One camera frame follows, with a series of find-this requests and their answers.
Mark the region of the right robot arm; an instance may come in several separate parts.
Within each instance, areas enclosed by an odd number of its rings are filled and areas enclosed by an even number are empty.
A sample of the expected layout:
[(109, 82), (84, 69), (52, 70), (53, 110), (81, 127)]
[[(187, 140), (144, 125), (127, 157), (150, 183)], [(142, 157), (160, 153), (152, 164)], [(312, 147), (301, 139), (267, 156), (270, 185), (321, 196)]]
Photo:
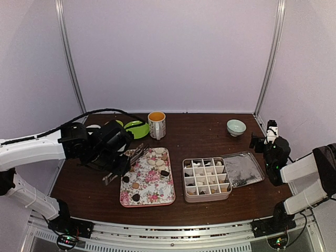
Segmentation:
[(318, 174), (317, 180), (302, 192), (277, 203), (273, 217), (253, 221), (253, 226), (259, 231), (265, 227), (273, 232), (281, 232), (291, 226), (297, 213), (333, 199), (335, 195), (334, 143), (315, 148), (310, 154), (290, 164), (287, 163), (291, 151), (289, 143), (273, 129), (266, 137), (252, 134), (249, 147), (256, 153), (263, 154), (266, 173), (274, 186), (289, 184), (314, 173)]

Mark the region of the floral pink tray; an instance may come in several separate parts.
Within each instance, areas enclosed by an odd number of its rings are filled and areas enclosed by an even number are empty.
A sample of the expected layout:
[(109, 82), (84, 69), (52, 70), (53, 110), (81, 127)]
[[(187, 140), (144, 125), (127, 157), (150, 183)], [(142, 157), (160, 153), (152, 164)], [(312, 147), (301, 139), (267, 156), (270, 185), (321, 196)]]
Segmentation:
[(175, 201), (173, 174), (167, 148), (149, 148), (121, 179), (123, 207), (170, 205)]

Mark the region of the metal serving tongs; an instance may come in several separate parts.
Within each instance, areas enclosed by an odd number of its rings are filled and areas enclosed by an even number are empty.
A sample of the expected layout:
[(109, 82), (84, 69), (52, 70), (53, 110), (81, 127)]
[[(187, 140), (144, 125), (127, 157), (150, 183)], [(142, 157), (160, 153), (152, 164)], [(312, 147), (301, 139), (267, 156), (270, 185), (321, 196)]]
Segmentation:
[[(138, 159), (145, 154), (147, 154), (149, 151), (149, 145), (144, 145), (143, 143), (140, 144), (136, 150), (132, 153), (131, 159), (130, 159), (130, 167), (133, 167)], [(109, 173), (107, 176), (103, 177), (102, 181), (104, 182), (105, 186), (109, 185), (111, 181), (116, 179), (118, 176), (112, 173)]]

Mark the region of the pink rabbit tin lid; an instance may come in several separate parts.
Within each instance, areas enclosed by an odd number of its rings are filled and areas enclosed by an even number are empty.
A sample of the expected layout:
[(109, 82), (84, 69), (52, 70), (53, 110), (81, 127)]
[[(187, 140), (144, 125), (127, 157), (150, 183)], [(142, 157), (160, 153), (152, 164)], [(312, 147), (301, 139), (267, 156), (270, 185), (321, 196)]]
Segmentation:
[(259, 183), (265, 179), (259, 163), (249, 151), (224, 155), (223, 159), (232, 188)]

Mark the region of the pink divided tin box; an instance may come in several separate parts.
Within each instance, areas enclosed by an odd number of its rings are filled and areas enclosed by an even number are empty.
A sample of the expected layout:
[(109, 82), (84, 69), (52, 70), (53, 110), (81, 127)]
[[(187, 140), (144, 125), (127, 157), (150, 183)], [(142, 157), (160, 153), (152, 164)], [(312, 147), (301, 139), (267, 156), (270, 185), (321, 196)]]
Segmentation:
[(186, 202), (213, 202), (229, 198), (232, 185), (223, 158), (184, 159), (182, 166)]

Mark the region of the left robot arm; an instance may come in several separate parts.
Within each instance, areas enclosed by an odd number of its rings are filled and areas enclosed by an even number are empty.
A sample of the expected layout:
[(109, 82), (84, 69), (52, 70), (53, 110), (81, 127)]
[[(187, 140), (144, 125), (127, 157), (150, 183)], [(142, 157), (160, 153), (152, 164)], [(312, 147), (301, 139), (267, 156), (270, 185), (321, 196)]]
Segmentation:
[(1, 141), (1, 195), (12, 197), (26, 208), (40, 213), (64, 233), (76, 225), (67, 204), (45, 195), (26, 183), (16, 167), (48, 160), (79, 159), (81, 166), (91, 166), (116, 176), (130, 169), (125, 151), (134, 139), (115, 120), (97, 128), (79, 122), (66, 123), (59, 129), (22, 139)]

